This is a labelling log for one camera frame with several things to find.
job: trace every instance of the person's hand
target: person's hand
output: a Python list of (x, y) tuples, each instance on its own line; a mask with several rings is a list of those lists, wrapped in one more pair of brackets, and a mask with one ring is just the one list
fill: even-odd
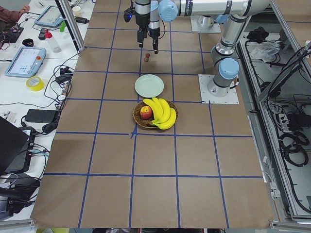
[(29, 9), (30, 9), (29, 5), (24, 5), (24, 6), (21, 8), (20, 12), (21, 12), (21, 13), (26, 13), (26, 12), (29, 11)]

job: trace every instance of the yellow banana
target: yellow banana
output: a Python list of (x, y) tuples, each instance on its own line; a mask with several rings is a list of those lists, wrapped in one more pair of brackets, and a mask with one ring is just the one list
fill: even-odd
[(168, 121), (164, 123), (155, 123), (154, 125), (158, 126), (161, 130), (167, 130), (172, 127), (176, 122), (176, 111), (173, 108), (170, 108), (171, 116)]
[(160, 119), (157, 121), (158, 123), (164, 123), (168, 121), (171, 117), (171, 110), (169, 104), (164, 99), (159, 99), (159, 102), (163, 108), (163, 115), (160, 117)]
[(144, 99), (143, 102), (147, 104), (149, 107), (151, 107), (153, 113), (154, 113), (154, 119), (158, 120), (163, 115), (163, 109), (162, 107), (158, 106), (154, 101), (151, 99)]
[(152, 97), (151, 98), (152, 101), (157, 105), (158, 108), (158, 114), (159, 114), (159, 118), (157, 118), (157, 120), (159, 120), (162, 116), (163, 116), (163, 108), (162, 105), (160, 104), (160, 101), (157, 97)]

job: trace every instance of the white plate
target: white plate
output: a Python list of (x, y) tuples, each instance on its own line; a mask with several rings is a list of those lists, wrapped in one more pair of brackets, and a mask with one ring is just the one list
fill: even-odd
[(135, 82), (136, 92), (145, 98), (158, 96), (164, 89), (162, 79), (153, 74), (145, 74), (140, 76)]

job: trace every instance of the yellow tape roll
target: yellow tape roll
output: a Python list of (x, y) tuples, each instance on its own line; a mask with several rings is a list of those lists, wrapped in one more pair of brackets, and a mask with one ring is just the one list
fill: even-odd
[(26, 85), (32, 91), (39, 91), (42, 90), (42, 88), (44, 87), (44, 82), (40, 79), (40, 77), (33, 76), (27, 80)]

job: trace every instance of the fruit basket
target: fruit basket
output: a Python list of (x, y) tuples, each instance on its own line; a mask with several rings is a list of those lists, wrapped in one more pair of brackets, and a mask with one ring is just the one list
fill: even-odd
[[(173, 109), (175, 109), (176, 111), (176, 121), (178, 118), (178, 109), (177, 107), (170, 101), (167, 101), (167, 103), (169, 104), (169, 106)], [(154, 120), (153, 116), (148, 119), (148, 120), (143, 120), (140, 116), (140, 110), (143, 106), (147, 106), (144, 102), (139, 102), (136, 107), (134, 108), (133, 111), (133, 118), (134, 121), (137, 123), (137, 125), (145, 130), (160, 130), (157, 126), (152, 126), (152, 120)]]

